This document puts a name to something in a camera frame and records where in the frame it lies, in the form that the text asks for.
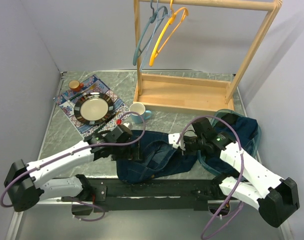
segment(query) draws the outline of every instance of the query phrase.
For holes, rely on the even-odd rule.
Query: plate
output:
[[[84,94],[74,107],[74,114],[78,121],[86,125],[101,124],[113,114],[112,99],[100,92]]]

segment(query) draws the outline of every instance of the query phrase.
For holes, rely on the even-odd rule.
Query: mug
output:
[[[80,83],[77,80],[72,80],[70,81],[70,83],[68,84],[68,86],[70,87],[71,90],[73,90],[74,92],[79,92],[80,90],[82,90],[82,87],[84,86],[83,83]]]
[[[139,115],[143,117],[144,120],[149,119],[152,116],[152,112],[145,110],[145,106],[140,102],[135,102],[132,105],[130,105],[130,112],[137,112]],[[131,113],[131,118],[133,122],[136,124],[142,123],[141,118],[136,114]]]

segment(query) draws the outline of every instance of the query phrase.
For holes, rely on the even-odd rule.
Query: wooden tray base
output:
[[[225,103],[230,82],[190,77],[142,74],[142,94],[138,87],[133,102],[152,111],[186,114],[212,114],[220,109],[234,110],[233,98]]]

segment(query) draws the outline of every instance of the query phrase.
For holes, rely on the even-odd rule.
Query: yellow hanger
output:
[[[172,13],[174,12],[173,10],[173,0],[171,0],[171,3],[170,3],[170,8],[171,8],[171,11]],[[165,40],[165,42],[163,43],[163,45],[160,47],[159,50],[158,49],[158,46],[160,45],[161,43],[161,40],[168,28],[168,26],[170,26],[171,24],[174,23],[175,19],[176,19],[176,16],[178,13],[180,13],[181,11],[184,11],[183,14],[182,14],[182,18],[181,18],[181,21],[179,22],[179,24],[176,26],[176,28],[171,32],[170,36],[168,36],[168,38]],[[156,45],[153,49],[153,52],[152,52],[152,55],[151,55],[151,58],[150,58],[150,66],[153,66],[154,64],[154,60],[157,58],[158,54],[162,51],[163,47],[166,45],[167,41],[171,38],[171,36],[173,35],[173,33],[175,33],[175,31],[177,30],[177,28],[181,25],[181,23],[185,20],[185,17],[188,16],[188,10],[186,7],[181,7],[179,10],[177,10],[175,13],[172,14],[172,16],[170,17],[170,19],[168,20],[168,22],[166,23],[165,27],[163,28],[160,36],[158,37],[158,40],[156,42]]]

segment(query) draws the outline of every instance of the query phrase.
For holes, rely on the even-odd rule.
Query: mug handle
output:
[[[149,119],[152,116],[152,112],[149,110],[146,110],[145,113],[146,113],[146,117],[144,117],[144,120]]]

